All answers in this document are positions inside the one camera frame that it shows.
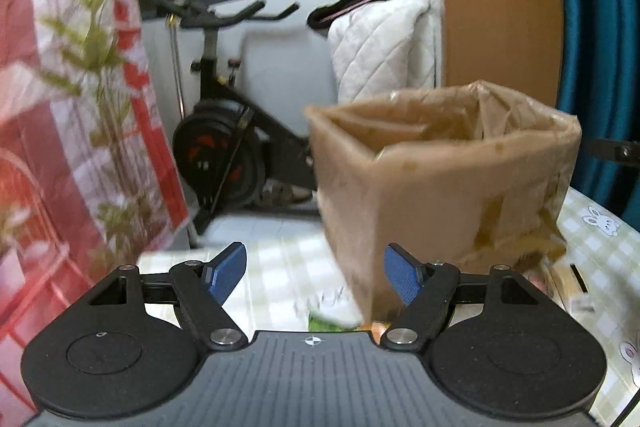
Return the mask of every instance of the black cloth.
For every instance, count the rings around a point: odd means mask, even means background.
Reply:
[[[321,6],[313,10],[306,19],[306,24],[313,30],[325,30],[338,17],[356,8],[375,1],[388,0],[339,0],[335,4]]]

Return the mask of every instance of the paper bag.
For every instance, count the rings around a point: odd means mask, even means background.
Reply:
[[[383,269],[389,243],[470,273],[564,253],[556,219],[577,118],[488,82],[305,114],[327,240],[365,320],[401,307]]]

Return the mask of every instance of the checkered tablecloth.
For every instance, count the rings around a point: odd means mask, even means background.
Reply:
[[[608,426],[638,389],[632,366],[621,352],[629,346],[640,379],[640,234],[589,198],[570,189],[558,226],[568,251],[559,263],[575,263],[589,287],[594,312],[575,318],[605,349],[607,376],[591,413]],[[224,305],[239,327],[252,337],[256,330],[306,331],[309,310],[336,301],[352,302],[346,283],[322,233],[245,245],[247,272]],[[140,259],[141,272],[168,270],[186,259],[208,261],[218,249],[156,252]],[[168,306],[148,305],[150,314],[177,324]],[[463,316],[478,312],[462,311]],[[357,309],[352,313],[357,317]],[[623,424],[640,425],[640,410]]]

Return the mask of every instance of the green object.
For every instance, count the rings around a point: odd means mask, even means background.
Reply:
[[[354,328],[343,328],[342,326],[331,324],[323,319],[319,319],[317,317],[314,317],[312,314],[309,314],[308,329],[309,331],[331,332],[331,331],[355,331],[358,329],[358,327],[356,326]]]

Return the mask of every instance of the white cloth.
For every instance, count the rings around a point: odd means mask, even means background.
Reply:
[[[441,13],[442,0],[389,0],[336,19],[327,38],[338,103],[435,87]]]

